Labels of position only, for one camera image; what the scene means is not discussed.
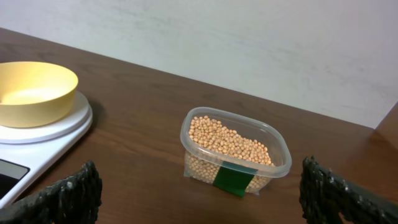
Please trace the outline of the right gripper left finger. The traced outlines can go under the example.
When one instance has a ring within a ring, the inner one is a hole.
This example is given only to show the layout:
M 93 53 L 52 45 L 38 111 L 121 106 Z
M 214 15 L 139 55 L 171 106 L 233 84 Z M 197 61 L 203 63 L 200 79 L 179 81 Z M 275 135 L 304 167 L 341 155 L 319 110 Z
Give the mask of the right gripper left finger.
M 95 224 L 102 179 L 93 161 L 75 174 L 1 209 L 1 224 Z

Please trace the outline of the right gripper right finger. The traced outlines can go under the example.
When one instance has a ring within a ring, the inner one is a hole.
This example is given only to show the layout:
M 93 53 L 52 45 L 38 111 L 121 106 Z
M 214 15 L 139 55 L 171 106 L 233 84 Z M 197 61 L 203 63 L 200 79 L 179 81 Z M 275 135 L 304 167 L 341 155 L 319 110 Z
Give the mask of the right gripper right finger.
M 397 205 L 322 167 L 314 157 L 302 162 L 299 202 L 308 224 L 397 224 Z

